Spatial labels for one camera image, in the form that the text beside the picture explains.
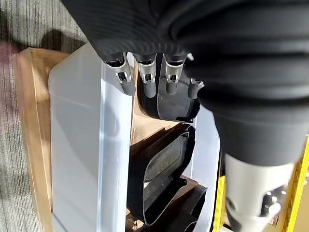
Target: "gray carpet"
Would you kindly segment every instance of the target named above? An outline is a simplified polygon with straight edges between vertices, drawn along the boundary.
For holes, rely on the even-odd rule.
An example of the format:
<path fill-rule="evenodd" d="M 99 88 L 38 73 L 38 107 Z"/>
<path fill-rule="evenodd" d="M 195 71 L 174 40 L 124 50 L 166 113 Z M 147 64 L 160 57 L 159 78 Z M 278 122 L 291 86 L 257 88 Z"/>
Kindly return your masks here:
<path fill-rule="evenodd" d="M 10 57 L 42 47 L 73 52 L 86 41 L 59 0 L 0 0 L 0 232 L 42 232 L 29 187 Z"/>

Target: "black plastic part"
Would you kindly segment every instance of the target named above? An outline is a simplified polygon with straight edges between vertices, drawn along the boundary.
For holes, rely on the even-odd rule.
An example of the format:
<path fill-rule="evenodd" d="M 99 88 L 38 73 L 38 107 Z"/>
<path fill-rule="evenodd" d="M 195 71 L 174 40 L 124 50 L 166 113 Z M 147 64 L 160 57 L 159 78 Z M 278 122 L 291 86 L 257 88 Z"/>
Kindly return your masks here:
<path fill-rule="evenodd" d="M 147 98 L 142 94 L 143 91 L 138 91 L 140 105 L 150 117 L 192 123 L 199 111 L 199 102 L 188 97 L 190 79 L 183 72 L 178 81 L 178 91 L 175 95 L 169 95 L 166 92 L 167 79 L 165 77 L 165 63 L 161 64 L 162 57 L 162 54 L 158 54 L 156 57 L 157 94 L 153 98 Z M 138 89 L 141 84 L 142 81 L 138 80 Z"/>
<path fill-rule="evenodd" d="M 135 93 L 135 85 L 134 85 L 134 81 L 131 80 L 130 82 L 123 82 L 123 84 L 121 84 L 122 89 L 124 90 L 124 93 L 129 95 L 129 96 L 133 96 Z"/>
<path fill-rule="evenodd" d="M 144 84 L 144 94 L 147 98 L 153 98 L 156 95 L 155 82 Z"/>
<path fill-rule="evenodd" d="M 130 160 L 127 206 L 135 218 L 148 226 L 154 224 L 186 185 L 180 175 L 191 160 L 194 145 L 195 129 L 182 124 Z"/>
<path fill-rule="evenodd" d="M 177 85 L 178 83 L 175 83 L 171 81 L 170 83 L 166 82 L 166 92 L 169 95 L 175 95 L 177 93 Z"/>

